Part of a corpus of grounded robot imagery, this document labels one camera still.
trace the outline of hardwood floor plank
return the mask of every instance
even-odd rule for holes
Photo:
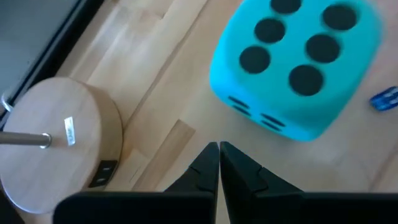
[[[137,7],[147,9],[160,18],[163,18],[174,0],[121,0],[120,5],[130,9]]]
[[[136,57],[137,50],[141,45],[146,44],[146,40],[153,33],[155,26],[161,22],[159,17],[147,10],[129,9],[129,13],[132,14],[131,19],[115,38],[88,80],[90,85],[106,90],[111,96],[118,94],[119,81],[129,75],[129,66],[136,60],[134,57]],[[128,98],[134,99],[134,96],[124,96],[122,101],[120,97],[114,99],[119,109],[123,107],[123,104],[128,103]],[[123,111],[123,109],[120,110],[121,116],[128,116],[123,116],[125,114]]]
[[[106,191],[130,191],[138,178],[148,166],[149,159],[138,150],[133,150],[130,156],[120,163]]]
[[[394,149],[383,166],[370,190],[372,192],[398,192],[398,149]]]
[[[178,120],[134,184],[133,190],[154,191],[194,133],[194,129]]]
[[[194,90],[207,79],[211,55],[221,34],[214,26],[221,28],[228,20],[227,15],[223,21],[215,22],[215,17],[220,15],[217,10],[225,9],[225,5],[236,8],[240,3],[228,2],[210,1],[203,9],[174,60],[125,129],[124,154],[128,155],[129,149],[134,148],[148,157],[153,156]]]
[[[170,187],[189,168],[189,165],[197,158],[208,143],[207,136],[195,132],[181,150],[181,153],[175,158],[173,165],[163,175],[155,190],[164,191]]]
[[[69,53],[57,76],[86,82],[130,16],[129,11],[106,0]]]
[[[118,63],[116,72],[107,72],[100,75],[101,78],[96,78],[94,74],[90,77],[89,84],[100,87],[111,95],[124,124],[206,2],[207,0],[174,0],[145,41],[133,49],[128,57],[115,59]],[[123,48],[124,44],[121,42],[119,48]]]

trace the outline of blue object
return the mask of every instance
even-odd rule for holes
[[[317,138],[356,91],[381,41],[359,0],[245,0],[210,68],[215,94],[257,124]]]
[[[393,86],[384,90],[372,97],[370,102],[378,111],[393,109],[398,106],[398,86]]]

